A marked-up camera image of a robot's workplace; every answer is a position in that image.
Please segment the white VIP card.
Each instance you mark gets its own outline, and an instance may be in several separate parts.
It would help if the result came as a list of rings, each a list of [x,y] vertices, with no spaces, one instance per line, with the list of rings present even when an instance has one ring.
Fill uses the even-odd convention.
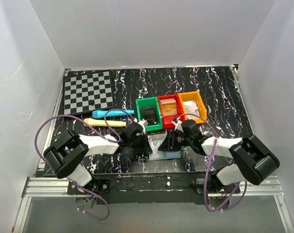
[[[150,148],[152,150],[152,153],[149,155],[150,160],[160,160],[164,158],[163,151],[159,150],[159,147],[162,143],[163,143],[163,140],[149,142]]]

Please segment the green card holder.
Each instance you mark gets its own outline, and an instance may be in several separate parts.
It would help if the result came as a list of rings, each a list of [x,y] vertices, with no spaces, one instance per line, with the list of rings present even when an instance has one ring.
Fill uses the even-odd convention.
[[[149,141],[157,141],[157,140],[165,140],[166,134],[161,133],[161,134],[153,134],[153,135],[148,135]],[[180,158],[180,152],[177,151],[163,151],[164,158],[160,160],[169,160],[169,159],[179,159]]]

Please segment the red plastic bin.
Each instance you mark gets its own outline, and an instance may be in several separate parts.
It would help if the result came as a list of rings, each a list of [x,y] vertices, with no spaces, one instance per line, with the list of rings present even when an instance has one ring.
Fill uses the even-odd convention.
[[[163,129],[174,128],[173,119],[184,114],[183,105],[178,94],[158,96],[158,104],[162,116]]]

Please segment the green plastic bin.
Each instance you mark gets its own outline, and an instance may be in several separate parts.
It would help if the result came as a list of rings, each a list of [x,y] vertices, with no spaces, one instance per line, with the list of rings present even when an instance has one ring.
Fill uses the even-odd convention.
[[[136,99],[138,120],[146,120],[147,132],[160,131],[163,129],[162,115],[157,97]]]

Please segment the yellow plastic bin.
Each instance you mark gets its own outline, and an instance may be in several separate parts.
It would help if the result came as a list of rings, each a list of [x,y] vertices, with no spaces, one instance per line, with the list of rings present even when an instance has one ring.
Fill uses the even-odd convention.
[[[204,120],[207,120],[207,110],[201,98],[201,95],[198,91],[178,93],[182,112],[184,114],[195,114],[193,115],[184,115],[181,117],[181,121],[185,121],[188,119],[193,119],[196,124],[204,123]]]

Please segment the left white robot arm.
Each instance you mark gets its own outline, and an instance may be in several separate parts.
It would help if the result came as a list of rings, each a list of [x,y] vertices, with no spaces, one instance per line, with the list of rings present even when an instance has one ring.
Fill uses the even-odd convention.
[[[114,155],[128,149],[150,152],[147,125],[146,120],[130,124],[118,133],[121,138],[118,143],[110,134],[100,137],[67,131],[44,151],[43,156],[58,179],[68,178],[80,186],[86,186],[91,182],[92,176],[81,165],[83,158],[91,155]]]

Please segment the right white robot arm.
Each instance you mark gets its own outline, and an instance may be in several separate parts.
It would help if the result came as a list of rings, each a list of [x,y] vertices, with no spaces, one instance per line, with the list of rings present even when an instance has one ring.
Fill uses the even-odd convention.
[[[213,154],[234,160],[234,164],[208,176],[207,186],[215,190],[243,181],[259,185],[280,167],[279,159],[255,135],[243,138],[203,135],[192,119],[179,122],[174,130],[169,130],[158,149],[179,151],[182,147],[190,147],[199,155]]]

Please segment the white card in yellow bin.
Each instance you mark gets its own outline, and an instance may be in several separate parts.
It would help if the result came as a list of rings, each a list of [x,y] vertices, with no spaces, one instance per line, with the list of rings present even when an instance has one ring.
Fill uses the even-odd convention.
[[[199,107],[195,100],[184,101],[185,113],[199,114]]]

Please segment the black card in green bin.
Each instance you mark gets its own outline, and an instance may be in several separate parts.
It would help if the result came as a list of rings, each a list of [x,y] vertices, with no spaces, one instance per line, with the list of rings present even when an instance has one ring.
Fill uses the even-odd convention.
[[[148,126],[158,124],[158,116],[154,106],[144,106],[140,108],[141,120],[147,120]]]

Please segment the orange card in red bin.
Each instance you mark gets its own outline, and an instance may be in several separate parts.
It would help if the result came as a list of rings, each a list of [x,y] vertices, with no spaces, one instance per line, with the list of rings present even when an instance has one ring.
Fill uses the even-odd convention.
[[[177,102],[175,99],[160,100],[163,116],[172,116],[178,113]]]

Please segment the blue plastic crayon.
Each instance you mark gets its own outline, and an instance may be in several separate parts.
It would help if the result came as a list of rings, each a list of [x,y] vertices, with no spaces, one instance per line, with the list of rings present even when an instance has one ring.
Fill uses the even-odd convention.
[[[106,117],[121,117],[121,116],[126,116],[126,115],[134,115],[135,111],[134,110],[95,110],[92,112],[92,118],[95,119],[101,119]]]

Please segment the cream plastic crayon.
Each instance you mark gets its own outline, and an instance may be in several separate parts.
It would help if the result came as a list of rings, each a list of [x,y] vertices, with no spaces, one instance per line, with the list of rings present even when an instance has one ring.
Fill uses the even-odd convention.
[[[124,121],[116,121],[116,120],[99,120],[93,118],[85,118],[84,120],[85,125],[88,124],[91,127],[126,127],[127,123]]]

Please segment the checkered chessboard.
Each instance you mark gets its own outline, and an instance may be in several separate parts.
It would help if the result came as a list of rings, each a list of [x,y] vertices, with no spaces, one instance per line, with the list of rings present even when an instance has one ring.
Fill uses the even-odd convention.
[[[99,71],[64,78],[64,114],[80,115],[115,107],[111,72]]]

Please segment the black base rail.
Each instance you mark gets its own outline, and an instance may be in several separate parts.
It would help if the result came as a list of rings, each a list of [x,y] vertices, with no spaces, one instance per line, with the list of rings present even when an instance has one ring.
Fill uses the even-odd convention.
[[[117,203],[195,203],[204,204],[198,181],[204,172],[177,173],[103,173],[92,175],[84,186]]]

